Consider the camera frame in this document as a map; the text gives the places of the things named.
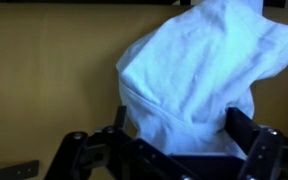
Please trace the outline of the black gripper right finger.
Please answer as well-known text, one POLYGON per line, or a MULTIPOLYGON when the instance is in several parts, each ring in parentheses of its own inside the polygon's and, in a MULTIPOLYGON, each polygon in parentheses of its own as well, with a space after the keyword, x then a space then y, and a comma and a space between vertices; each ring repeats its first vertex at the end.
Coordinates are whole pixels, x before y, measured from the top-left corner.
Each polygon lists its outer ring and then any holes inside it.
POLYGON ((245 153, 238 180, 288 180, 288 137, 256 124, 241 110, 227 110, 225 130, 245 153))

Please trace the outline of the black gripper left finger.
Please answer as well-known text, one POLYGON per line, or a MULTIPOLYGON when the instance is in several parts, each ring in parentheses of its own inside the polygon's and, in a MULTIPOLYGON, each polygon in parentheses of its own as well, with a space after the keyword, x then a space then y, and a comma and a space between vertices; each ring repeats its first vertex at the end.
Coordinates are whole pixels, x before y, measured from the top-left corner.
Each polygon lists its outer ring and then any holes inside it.
POLYGON ((45 180, 88 180, 105 167, 116 180, 201 180, 192 171, 142 139, 126 133, 126 106, 119 106, 112 125, 89 136, 67 134, 45 175, 45 180))

